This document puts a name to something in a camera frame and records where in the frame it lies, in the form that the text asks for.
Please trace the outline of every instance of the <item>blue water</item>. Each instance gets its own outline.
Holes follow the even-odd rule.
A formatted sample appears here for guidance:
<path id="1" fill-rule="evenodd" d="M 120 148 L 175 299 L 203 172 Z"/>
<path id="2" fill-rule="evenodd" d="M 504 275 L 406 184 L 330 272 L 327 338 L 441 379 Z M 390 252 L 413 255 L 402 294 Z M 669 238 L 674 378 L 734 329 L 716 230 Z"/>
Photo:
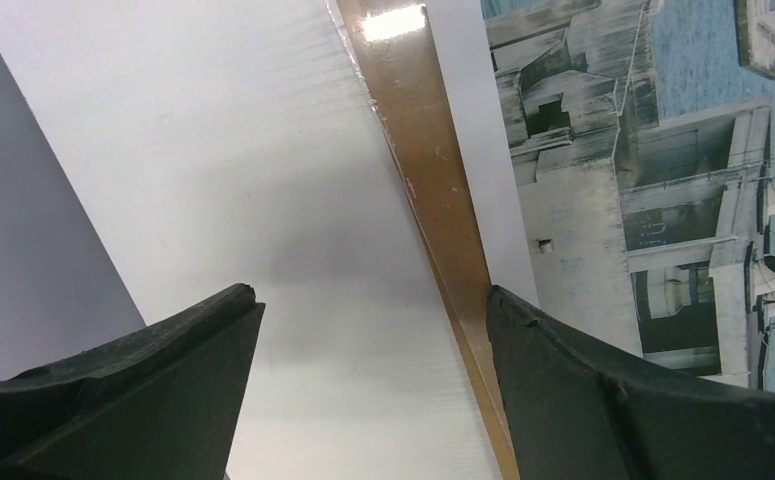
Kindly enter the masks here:
<path id="1" fill-rule="evenodd" d="M 490 18 L 536 3 L 540 0 L 482 0 L 482 10 Z M 760 95 L 772 96 L 775 109 L 775 81 L 738 65 L 733 4 L 733 0 L 666 0 L 653 19 L 662 118 Z M 772 225 L 775 253 L 775 217 Z M 775 391 L 775 333 L 770 337 L 767 389 Z"/>

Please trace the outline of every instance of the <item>wooden strip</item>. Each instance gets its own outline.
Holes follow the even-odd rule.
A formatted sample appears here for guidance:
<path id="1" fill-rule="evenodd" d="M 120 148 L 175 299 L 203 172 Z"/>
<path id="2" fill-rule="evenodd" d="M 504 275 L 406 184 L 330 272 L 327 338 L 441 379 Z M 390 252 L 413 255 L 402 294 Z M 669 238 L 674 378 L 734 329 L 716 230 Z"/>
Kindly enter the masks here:
<path id="1" fill-rule="evenodd" d="M 431 30 L 368 42 L 362 21 L 406 1 L 337 3 L 392 142 L 502 476 L 519 479 L 487 337 L 490 277 Z"/>

